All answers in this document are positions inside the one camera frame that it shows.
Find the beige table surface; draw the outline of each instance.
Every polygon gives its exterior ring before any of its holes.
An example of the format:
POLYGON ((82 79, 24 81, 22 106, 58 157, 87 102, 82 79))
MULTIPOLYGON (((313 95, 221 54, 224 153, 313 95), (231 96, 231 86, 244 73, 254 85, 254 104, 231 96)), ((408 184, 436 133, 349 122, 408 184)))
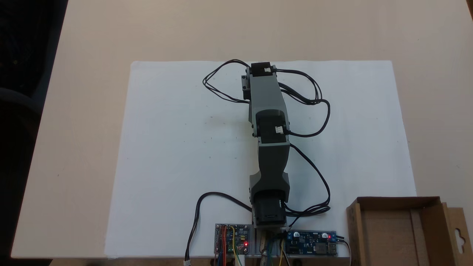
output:
POLYGON ((473 231, 465 0, 69 0, 12 256, 104 256, 131 62, 232 58, 392 60, 417 193, 473 231))

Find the power supply board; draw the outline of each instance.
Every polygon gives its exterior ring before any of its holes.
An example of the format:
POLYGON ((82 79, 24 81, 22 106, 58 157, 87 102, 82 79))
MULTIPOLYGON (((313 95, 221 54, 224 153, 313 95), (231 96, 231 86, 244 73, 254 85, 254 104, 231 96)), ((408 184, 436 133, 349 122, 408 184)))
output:
POLYGON ((285 250, 292 255, 337 255, 335 231, 289 231, 285 250))
POLYGON ((251 224, 215 224, 214 250, 221 252, 226 247, 227 253, 233 255, 233 230, 235 228, 235 248, 238 254, 249 254, 252 244, 251 224))

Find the cardboard box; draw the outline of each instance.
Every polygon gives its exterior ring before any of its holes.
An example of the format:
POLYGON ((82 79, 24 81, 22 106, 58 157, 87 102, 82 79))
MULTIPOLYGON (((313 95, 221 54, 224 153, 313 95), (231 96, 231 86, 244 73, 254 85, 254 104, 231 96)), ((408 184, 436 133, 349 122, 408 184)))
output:
POLYGON ((352 266, 473 265, 463 209, 447 208, 439 197, 358 197, 347 219, 352 266))

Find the white paper sheet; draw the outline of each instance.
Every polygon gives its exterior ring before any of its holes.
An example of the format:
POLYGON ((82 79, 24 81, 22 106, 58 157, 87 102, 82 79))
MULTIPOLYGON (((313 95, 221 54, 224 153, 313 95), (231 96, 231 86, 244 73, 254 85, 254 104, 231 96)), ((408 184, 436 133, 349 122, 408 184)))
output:
MULTIPOLYGON (((295 229, 335 230, 348 236, 345 209, 357 196, 415 196, 409 150, 389 61, 272 62, 314 77, 332 115, 319 136, 290 137, 330 185, 331 210, 301 218, 295 229)), ((256 139, 248 105, 210 93, 202 79, 221 62, 134 62, 123 121, 105 253, 110 257, 183 257, 195 204, 208 191, 249 204, 249 175, 258 171, 256 139)), ((211 80, 242 97, 241 65, 231 64, 211 80)), ((278 80, 308 98, 314 89, 303 77, 279 73, 278 80)), ((291 130, 313 133, 326 106, 304 106, 285 95, 291 130)), ((288 205, 303 210, 327 197, 315 171, 291 149, 288 205)), ((190 254, 213 256, 215 223, 251 223, 251 214, 219 197, 201 206, 190 254)), ((347 257, 345 247, 339 256, 347 257)))

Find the white connector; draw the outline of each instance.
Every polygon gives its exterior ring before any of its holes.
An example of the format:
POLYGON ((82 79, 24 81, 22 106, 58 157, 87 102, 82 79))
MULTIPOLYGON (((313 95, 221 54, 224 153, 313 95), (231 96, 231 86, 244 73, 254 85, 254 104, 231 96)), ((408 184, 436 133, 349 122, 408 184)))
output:
POLYGON ((276 129, 276 134, 284 134, 284 130, 282 129, 282 126, 275 126, 276 129))

